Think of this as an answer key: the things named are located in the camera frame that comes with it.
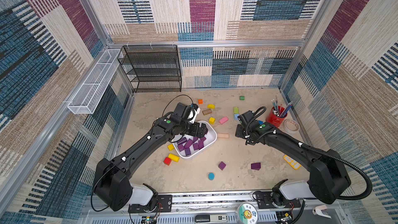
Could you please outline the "purple cylinder block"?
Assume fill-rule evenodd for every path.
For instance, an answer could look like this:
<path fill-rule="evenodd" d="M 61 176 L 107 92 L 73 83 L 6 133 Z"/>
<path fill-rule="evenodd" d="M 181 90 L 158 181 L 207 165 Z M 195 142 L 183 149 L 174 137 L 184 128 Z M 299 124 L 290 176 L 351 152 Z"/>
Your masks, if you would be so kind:
<path fill-rule="evenodd" d="M 177 143 L 177 145 L 184 144 L 184 143 L 186 143 L 187 141 L 188 141 L 187 138 L 186 138 L 186 137 L 183 137 L 183 138 Z"/>

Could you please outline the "white plastic storage bin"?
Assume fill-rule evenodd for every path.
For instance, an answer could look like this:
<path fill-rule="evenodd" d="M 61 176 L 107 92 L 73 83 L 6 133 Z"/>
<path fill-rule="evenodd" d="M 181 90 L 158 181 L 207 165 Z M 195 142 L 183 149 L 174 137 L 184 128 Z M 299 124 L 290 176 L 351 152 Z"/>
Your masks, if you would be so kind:
<path fill-rule="evenodd" d="M 207 121 L 199 121 L 201 124 L 207 126 L 207 133 L 203 138 L 196 138 L 193 136 L 185 135 L 181 141 L 173 143 L 174 149 L 177 154 L 183 159 L 191 159 L 210 147 L 217 140 L 217 133 L 214 128 Z"/>

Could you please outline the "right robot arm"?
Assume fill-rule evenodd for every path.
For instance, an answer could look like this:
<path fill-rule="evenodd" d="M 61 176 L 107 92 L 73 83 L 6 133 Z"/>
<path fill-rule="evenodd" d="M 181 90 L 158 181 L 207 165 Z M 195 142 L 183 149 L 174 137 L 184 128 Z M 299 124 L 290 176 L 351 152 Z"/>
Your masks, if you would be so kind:
<path fill-rule="evenodd" d="M 279 206 L 287 200 L 317 199 L 325 204 L 335 200 L 357 201 L 367 198 L 373 190 L 369 176 L 358 166 L 342 159 L 338 152 L 324 151 L 309 146 L 279 130 L 270 123 L 258 121 L 266 108 L 260 107 L 255 112 L 247 111 L 237 117 L 235 136 L 245 140 L 246 145 L 263 144 L 281 151 L 298 162 L 309 172 L 308 180 L 294 181 L 284 179 L 272 188 L 274 204 Z M 362 176 L 366 183 L 364 192 L 354 196 L 343 196 L 351 186 L 347 167 Z"/>

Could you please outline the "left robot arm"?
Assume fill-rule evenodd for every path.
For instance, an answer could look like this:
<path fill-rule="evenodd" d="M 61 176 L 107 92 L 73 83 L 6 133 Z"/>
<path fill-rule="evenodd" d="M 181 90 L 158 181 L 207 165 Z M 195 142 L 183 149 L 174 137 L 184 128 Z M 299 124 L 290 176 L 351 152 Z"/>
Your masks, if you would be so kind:
<path fill-rule="evenodd" d="M 178 103 L 173 112 L 155 120 L 150 130 L 128 150 L 111 160 L 102 159 L 96 166 L 92 195 L 98 196 L 113 211 L 125 205 L 154 211 L 159 206 L 158 192 L 147 184 L 134 186 L 130 179 L 142 163 L 158 148 L 177 135 L 203 138 L 206 124 L 196 122 L 197 104 Z"/>

